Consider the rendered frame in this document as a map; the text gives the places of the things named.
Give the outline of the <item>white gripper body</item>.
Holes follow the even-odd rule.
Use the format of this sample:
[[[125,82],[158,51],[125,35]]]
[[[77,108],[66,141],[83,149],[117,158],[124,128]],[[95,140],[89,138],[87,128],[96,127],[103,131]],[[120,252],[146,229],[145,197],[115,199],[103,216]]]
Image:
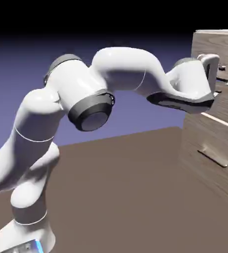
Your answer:
[[[200,54],[197,59],[203,64],[211,92],[214,94],[220,57],[216,54]]]

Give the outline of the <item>light wood cabinet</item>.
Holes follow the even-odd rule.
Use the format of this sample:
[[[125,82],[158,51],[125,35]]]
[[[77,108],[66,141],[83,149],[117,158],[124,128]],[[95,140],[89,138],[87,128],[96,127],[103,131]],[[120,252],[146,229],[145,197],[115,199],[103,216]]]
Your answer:
[[[209,112],[186,115],[182,129],[182,166],[228,202],[228,29],[197,30],[193,57],[214,53],[220,57],[216,98]]]

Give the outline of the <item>large wood drawer front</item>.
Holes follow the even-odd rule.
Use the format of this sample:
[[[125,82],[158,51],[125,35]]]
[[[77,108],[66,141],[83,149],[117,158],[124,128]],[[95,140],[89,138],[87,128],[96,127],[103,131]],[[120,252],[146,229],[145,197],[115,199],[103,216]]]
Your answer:
[[[188,126],[189,128],[182,128],[182,167],[192,172],[199,181],[228,203],[228,167],[220,167],[197,151],[203,144],[212,145],[228,160],[228,129],[214,132],[191,124]]]

